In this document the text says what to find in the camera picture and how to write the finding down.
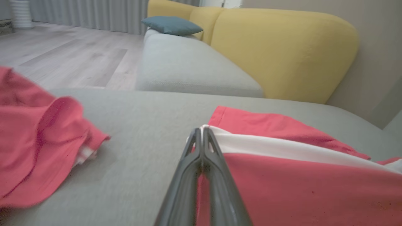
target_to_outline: seat cushion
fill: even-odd
[[[256,81],[204,42],[155,33],[146,35],[135,88],[264,97]]]
[[[145,32],[145,36],[144,36],[144,43],[147,41],[148,37],[151,35],[155,35],[155,34],[160,34],[160,32],[154,30],[154,29],[150,29],[148,28],[147,31]],[[200,40],[196,35],[186,35],[184,37],[190,38],[190,39],[195,39],[195,40]]]
[[[76,166],[45,202],[12,212],[5,226],[153,225],[186,138],[218,105],[279,113],[328,133],[358,152],[385,160],[401,145],[340,108],[262,98],[98,89],[54,90],[73,96],[84,116],[112,136],[96,159]]]
[[[197,36],[199,40],[211,45],[216,19],[224,10],[226,10],[226,8],[220,7],[196,7],[193,9],[191,11],[190,21],[204,29],[203,32],[194,35]]]

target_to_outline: wooden floor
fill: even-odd
[[[45,89],[132,90],[143,36],[36,23],[0,36],[0,65]]]

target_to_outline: beige wall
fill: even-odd
[[[402,90],[402,85],[394,87],[402,75],[402,0],[243,0],[243,8],[325,12],[347,20],[359,32],[360,50],[327,104],[381,128],[399,112],[400,104],[379,104],[395,99],[389,96],[392,88]],[[377,118],[389,112],[390,119]]]
[[[402,139],[402,111],[384,128],[384,131]]]
[[[242,0],[200,0],[200,6],[241,8]]]

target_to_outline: yellow sofa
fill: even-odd
[[[195,7],[150,0],[148,16],[178,16],[200,40],[230,59],[272,99],[325,103],[352,64],[355,28],[324,13]]]

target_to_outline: teal cushion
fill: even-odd
[[[170,35],[192,35],[203,31],[195,23],[176,16],[152,16],[141,21],[151,29]]]

